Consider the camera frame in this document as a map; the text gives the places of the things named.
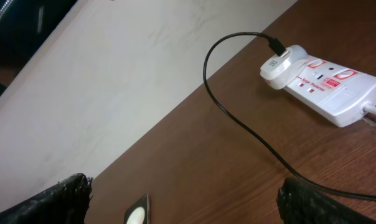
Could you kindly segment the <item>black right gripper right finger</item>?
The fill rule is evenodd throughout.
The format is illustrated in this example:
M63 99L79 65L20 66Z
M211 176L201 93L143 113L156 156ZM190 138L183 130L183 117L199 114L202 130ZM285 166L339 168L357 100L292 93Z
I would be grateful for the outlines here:
M376 221L288 177L276 199L284 224L376 224Z

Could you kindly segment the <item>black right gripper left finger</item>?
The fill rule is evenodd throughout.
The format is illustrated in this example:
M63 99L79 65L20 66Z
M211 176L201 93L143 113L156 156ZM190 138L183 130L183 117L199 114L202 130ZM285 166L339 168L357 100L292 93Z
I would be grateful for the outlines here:
M84 224L92 192L91 177L71 175L27 200L0 212L5 224Z

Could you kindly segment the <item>black smartphone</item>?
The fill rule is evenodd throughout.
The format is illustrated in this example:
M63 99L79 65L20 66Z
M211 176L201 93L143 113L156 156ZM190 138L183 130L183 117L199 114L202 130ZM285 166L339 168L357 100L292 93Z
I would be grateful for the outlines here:
M150 224L149 195L144 194L125 211L124 224Z

